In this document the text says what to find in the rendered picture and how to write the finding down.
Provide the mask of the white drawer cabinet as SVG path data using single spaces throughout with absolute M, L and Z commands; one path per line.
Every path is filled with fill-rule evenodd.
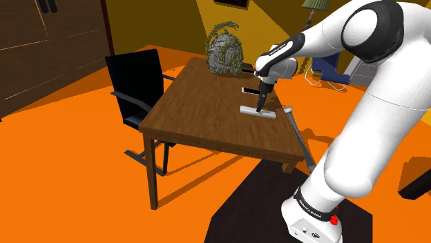
M 344 74 L 349 75 L 350 83 L 368 87 L 376 75 L 376 63 L 367 64 L 354 56 Z

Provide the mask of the dark robot stand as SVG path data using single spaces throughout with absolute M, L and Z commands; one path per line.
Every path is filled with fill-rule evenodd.
M 298 169 L 282 172 L 262 160 L 212 216 L 204 243 L 330 243 L 318 229 L 299 222 L 290 234 L 282 203 L 307 179 Z

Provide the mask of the flat grey remote control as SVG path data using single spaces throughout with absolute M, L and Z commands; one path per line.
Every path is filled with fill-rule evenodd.
M 270 119 L 276 118 L 276 113 L 274 111 L 261 109 L 260 112 L 258 112 L 257 108 L 252 108 L 248 106 L 241 106 L 240 112 L 243 114 L 254 115 L 258 117 L 264 117 L 264 118 L 270 118 Z

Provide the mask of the floor lamp with green shade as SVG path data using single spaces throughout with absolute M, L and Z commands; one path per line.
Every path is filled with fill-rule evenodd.
M 301 7 L 311 10 L 309 18 L 307 19 L 305 26 L 301 30 L 303 32 L 310 27 L 311 22 L 312 22 L 312 17 L 314 15 L 315 11 L 328 11 L 329 0 L 304 0 Z

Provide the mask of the black office chair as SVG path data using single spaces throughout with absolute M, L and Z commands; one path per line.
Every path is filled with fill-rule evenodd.
M 105 57 L 122 121 L 139 129 L 139 125 L 164 94 L 164 80 L 174 77 L 162 72 L 156 49 Z

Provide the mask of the brown wooden table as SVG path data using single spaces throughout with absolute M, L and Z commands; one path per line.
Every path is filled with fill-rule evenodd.
M 241 113 L 241 106 L 255 110 L 258 102 L 242 88 L 257 88 L 259 82 L 251 73 L 215 75 L 204 59 L 190 59 L 139 126 L 151 209 L 158 206 L 155 140 L 281 162 L 287 173 L 304 160 L 275 92 L 268 94 L 264 108 L 276 118 Z

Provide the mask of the blue cantilever chair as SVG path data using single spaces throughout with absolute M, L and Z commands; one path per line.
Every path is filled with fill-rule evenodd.
M 341 91 L 350 83 L 350 76 L 337 72 L 338 59 L 340 53 L 335 53 L 327 57 L 312 57 L 312 64 L 305 72 L 305 80 L 312 86 L 317 86 L 321 81 L 326 81 L 334 90 Z M 307 73 L 311 70 L 320 72 L 320 80 L 313 84 L 308 80 Z

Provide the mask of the brown wooden wardrobe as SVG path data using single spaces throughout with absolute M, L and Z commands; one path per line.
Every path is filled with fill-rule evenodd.
M 0 119 L 105 67 L 107 20 L 106 0 L 0 0 Z

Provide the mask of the dark framed wall picture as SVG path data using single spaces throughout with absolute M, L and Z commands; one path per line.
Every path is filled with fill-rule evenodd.
M 213 0 L 214 3 L 239 9 L 247 9 L 249 0 Z

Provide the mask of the black low furniture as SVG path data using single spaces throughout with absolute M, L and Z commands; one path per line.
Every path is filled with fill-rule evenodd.
M 431 190 L 431 168 L 399 191 L 407 200 L 416 200 Z

